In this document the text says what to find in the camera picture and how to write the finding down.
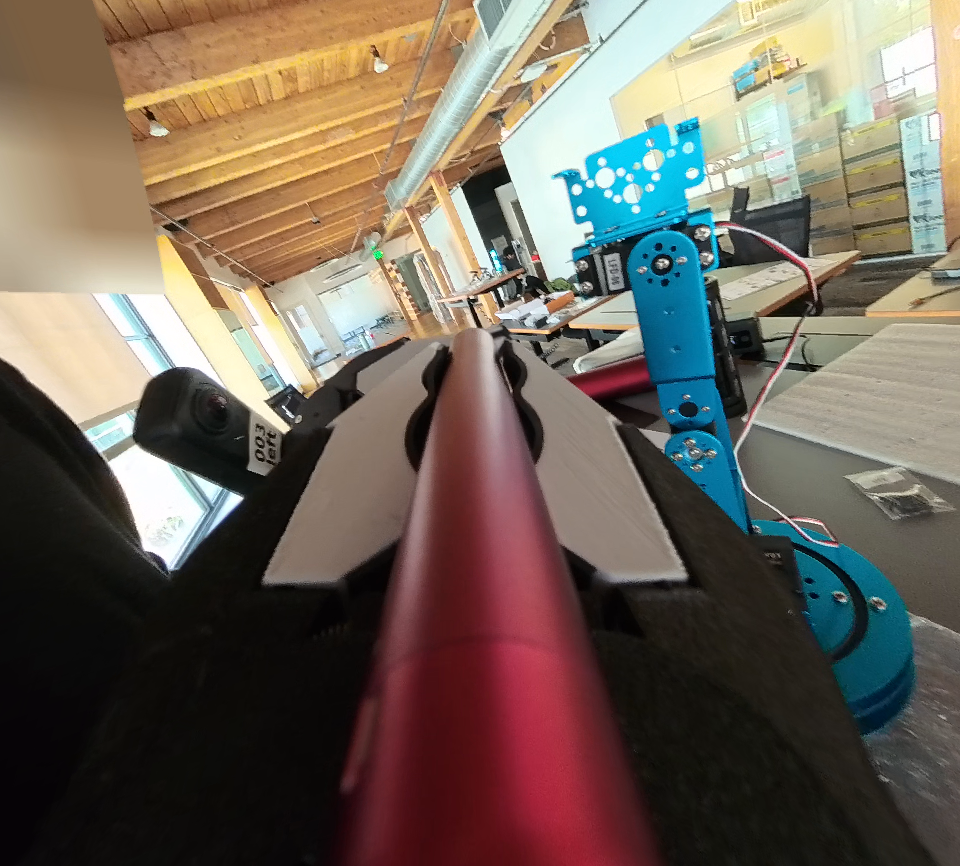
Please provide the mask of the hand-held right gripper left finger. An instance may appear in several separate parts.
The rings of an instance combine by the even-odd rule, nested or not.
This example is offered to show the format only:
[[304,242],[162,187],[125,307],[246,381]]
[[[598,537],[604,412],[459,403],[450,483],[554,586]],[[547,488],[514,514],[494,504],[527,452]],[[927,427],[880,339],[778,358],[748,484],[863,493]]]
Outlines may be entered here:
[[331,433],[264,572],[266,586],[337,584],[402,534],[417,473],[405,445],[424,403],[416,387],[385,382]]

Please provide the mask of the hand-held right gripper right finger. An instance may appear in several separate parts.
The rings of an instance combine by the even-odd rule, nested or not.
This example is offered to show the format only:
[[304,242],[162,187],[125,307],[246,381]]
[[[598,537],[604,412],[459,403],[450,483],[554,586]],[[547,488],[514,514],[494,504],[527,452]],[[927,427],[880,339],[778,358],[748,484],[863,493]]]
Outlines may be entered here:
[[561,546],[609,584],[687,584],[689,572],[619,421],[524,346],[519,397],[541,427],[536,471]]

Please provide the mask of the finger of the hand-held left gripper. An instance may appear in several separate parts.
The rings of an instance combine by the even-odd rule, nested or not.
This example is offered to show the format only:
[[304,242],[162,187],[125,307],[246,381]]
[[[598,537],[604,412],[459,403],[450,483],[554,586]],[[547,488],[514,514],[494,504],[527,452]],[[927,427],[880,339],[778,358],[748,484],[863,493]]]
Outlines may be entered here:
[[356,377],[356,389],[367,395],[378,390],[383,383],[409,385],[418,389],[419,395],[426,395],[425,370],[439,353],[444,353],[447,345],[402,345],[402,347],[362,369]]

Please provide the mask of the blue toy robot arm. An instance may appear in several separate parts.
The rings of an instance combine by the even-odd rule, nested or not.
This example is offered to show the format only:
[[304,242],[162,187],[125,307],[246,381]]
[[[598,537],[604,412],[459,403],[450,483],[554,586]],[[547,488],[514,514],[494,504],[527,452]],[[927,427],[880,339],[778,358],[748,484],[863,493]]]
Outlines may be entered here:
[[643,356],[671,430],[666,455],[759,547],[782,548],[803,617],[831,662],[864,734],[894,720],[914,688],[906,605],[869,560],[782,514],[751,518],[738,452],[715,383],[704,278],[717,267],[714,213],[688,192],[706,177],[698,118],[660,124],[594,152],[563,181],[574,220],[581,292],[629,291]]

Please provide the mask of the red electric screwdriver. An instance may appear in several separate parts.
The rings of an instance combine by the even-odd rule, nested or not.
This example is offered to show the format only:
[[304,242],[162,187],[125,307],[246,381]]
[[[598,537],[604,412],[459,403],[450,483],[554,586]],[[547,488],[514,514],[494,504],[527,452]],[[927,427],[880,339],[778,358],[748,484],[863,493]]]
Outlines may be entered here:
[[662,864],[493,338],[438,390],[334,864]]

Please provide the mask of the large window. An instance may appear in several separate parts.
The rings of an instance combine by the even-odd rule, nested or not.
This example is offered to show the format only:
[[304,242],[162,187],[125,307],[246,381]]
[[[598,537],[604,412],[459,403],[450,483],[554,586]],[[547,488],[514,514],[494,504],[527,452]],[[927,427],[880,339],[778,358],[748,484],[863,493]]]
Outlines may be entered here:
[[[149,377],[174,367],[221,379],[169,300],[162,295],[96,294],[106,317]],[[241,502],[210,480],[168,464],[134,442],[137,401],[83,426],[107,460],[135,517],[144,548],[179,567]]]

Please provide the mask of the red metal tube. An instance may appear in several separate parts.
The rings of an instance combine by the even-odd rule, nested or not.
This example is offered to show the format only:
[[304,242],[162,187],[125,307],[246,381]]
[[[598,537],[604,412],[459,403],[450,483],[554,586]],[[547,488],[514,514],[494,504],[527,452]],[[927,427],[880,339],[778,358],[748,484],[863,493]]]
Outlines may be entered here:
[[647,361],[642,356],[575,373],[567,380],[588,397],[601,403],[653,392],[656,389]]

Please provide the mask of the black ribbed case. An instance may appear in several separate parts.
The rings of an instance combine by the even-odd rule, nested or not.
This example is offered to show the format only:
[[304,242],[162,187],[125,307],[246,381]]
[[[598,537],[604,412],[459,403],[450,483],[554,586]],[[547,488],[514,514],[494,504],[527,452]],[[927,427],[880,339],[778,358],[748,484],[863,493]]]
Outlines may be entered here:
[[707,316],[715,366],[715,383],[727,419],[747,413],[748,403],[743,391],[738,365],[735,359],[721,288],[711,274],[703,279]]

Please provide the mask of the person's black clothing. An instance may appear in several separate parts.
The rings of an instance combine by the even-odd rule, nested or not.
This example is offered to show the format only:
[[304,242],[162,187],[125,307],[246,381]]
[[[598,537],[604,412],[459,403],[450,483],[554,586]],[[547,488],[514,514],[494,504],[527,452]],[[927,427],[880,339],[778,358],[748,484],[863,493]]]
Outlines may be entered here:
[[1,363],[1,862],[66,788],[168,583],[85,433]]

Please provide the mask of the white foam sheet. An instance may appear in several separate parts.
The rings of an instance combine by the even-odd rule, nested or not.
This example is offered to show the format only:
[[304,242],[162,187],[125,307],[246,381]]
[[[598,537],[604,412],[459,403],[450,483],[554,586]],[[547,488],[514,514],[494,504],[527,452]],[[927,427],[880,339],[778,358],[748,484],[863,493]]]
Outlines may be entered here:
[[959,483],[959,327],[898,323],[776,397],[756,425]]

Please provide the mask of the clear bag of black parts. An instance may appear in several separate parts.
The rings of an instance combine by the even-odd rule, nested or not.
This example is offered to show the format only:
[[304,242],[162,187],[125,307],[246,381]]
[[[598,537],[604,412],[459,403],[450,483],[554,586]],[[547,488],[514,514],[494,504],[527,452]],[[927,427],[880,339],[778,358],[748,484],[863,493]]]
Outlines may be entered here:
[[956,507],[902,467],[885,466],[845,478],[891,520],[956,511]]

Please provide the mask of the black office chair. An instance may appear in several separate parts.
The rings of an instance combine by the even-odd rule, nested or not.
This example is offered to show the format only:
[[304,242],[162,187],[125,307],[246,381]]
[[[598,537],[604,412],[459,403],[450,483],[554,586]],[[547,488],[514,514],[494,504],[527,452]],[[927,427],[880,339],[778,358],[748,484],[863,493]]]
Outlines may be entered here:
[[[802,258],[810,251],[811,199],[807,194],[797,199],[787,200],[761,208],[748,207],[750,190],[736,187],[730,220],[745,226],[754,232],[778,241]],[[773,262],[780,255],[756,237],[734,231],[730,237],[734,252],[727,260],[730,267],[745,267],[765,262]]]

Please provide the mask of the clear plastic bag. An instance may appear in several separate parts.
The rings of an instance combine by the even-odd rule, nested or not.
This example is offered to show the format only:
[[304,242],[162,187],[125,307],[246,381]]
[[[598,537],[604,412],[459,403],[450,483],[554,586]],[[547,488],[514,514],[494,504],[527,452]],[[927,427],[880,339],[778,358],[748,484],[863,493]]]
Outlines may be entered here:
[[915,687],[906,709],[866,737],[870,760],[937,864],[959,863],[959,635],[910,616]]

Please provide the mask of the silver ceiling air duct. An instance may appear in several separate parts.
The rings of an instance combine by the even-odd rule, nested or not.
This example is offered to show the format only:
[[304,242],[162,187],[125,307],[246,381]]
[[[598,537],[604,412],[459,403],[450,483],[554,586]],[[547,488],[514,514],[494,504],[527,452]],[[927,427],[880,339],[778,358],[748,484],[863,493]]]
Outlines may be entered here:
[[474,0],[478,29],[466,44],[399,174],[385,189],[402,209],[490,91],[552,0]]

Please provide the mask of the wooden support post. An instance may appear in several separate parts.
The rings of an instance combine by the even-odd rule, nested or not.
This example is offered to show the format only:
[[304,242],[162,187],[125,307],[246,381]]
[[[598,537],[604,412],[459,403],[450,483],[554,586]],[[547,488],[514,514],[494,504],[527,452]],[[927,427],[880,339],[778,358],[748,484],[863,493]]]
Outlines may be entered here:
[[930,0],[941,116],[944,230],[949,248],[959,237],[959,0]]

